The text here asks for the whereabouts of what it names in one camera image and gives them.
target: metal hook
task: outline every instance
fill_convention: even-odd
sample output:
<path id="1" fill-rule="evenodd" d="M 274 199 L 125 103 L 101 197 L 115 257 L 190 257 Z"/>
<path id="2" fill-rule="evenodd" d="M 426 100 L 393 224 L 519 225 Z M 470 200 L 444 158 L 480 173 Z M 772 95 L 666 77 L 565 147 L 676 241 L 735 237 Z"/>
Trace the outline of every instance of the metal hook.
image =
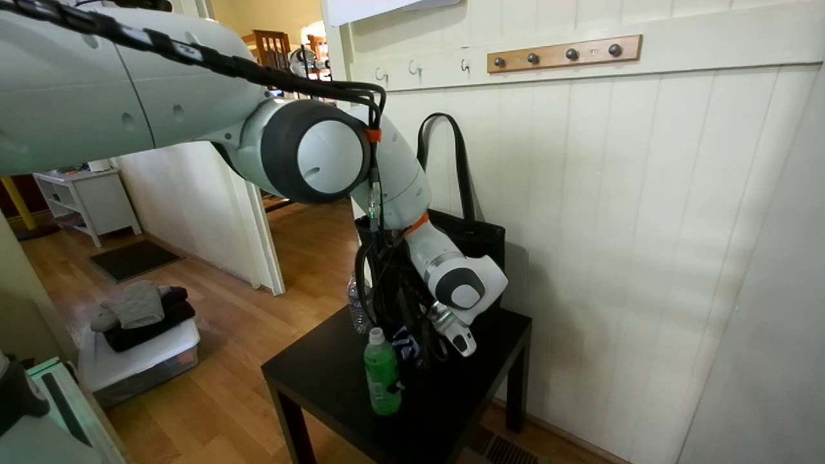
<path id="1" fill-rule="evenodd" d="M 410 74 L 412 74 L 412 75 L 415 75 L 415 74 L 421 75 L 421 66 L 418 66 L 418 67 L 417 67 L 417 68 L 413 71 L 413 64 L 414 64 L 414 63 L 415 63 L 415 60 L 414 60 L 414 59 L 410 59 L 410 63 L 407 65 L 407 71 L 409 71 L 409 73 L 410 73 Z"/>

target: table leg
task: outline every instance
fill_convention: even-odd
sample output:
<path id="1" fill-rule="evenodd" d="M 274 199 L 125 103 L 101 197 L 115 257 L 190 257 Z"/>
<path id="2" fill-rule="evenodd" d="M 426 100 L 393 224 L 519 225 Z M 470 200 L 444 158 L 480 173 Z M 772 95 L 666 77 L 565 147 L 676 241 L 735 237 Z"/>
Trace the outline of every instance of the table leg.
<path id="1" fill-rule="evenodd" d="M 284 433 L 293 464 L 315 464 L 315 454 L 309 441 L 309 432 L 301 407 L 278 390 L 273 388 L 271 391 L 280 428 Z"/>
<path id="2" fill-rule="evenodd" d="M 507 373 L 507 419 L 505 424 L 513 432 L 524 427 L 527 412 L 527 372 L 530 365 L 530 334 L 510 371 Z"/>

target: plastic storage bin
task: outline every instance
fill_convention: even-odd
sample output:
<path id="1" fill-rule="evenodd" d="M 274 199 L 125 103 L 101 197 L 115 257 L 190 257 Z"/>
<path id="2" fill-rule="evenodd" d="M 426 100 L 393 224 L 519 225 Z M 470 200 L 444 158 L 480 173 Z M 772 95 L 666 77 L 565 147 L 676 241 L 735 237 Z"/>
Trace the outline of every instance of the plastic storage bin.
<path id="1" fill-rule="evenodd" d="M 86 328 L 79 370 L 86 387 L 106 408 L 193 368 L 198 363 L 199 342 L 195 321 L 186 320 L 148 342 L 115 353 L 103 334 Z"/>

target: black side table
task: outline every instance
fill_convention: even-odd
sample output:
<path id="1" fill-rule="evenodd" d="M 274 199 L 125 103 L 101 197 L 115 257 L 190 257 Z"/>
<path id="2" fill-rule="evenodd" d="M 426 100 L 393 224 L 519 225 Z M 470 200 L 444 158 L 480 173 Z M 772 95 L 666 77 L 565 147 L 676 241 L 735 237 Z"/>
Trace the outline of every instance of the black side table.
<path id="1" fill-rule="evenodd" d="M 294 464 L 315 463 L 303 408 L 373 460 L 453 462 L 507 376 L 507 428 L 524 423 L 532 319 L 499 310 L 494 331 L 474 336 L 468 358 L 408 381 L 401 410 L 381 417 L 370 407 L 363 361 L 367 337 L 353 330 L 347 308 L 263 366 Z"/>

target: doormat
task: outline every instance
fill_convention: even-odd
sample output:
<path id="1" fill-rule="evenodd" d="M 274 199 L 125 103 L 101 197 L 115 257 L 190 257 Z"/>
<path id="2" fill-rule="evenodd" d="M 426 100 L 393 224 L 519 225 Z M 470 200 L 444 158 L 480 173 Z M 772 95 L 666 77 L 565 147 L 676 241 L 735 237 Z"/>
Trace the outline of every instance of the doormat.
<path id="1" fill-rule="evenodd" d="M 464 449 L 466 459 L 478 464 L 547 464 L 547 457 L 536 456 L 501 435 L 479 425 Z"/>
<path id="2" fill-rule="evenodd" d="M 142 240 L 89 259 L 104 276 L 114 283 L 121 283 L 183 258 L 153 242 Z"/>

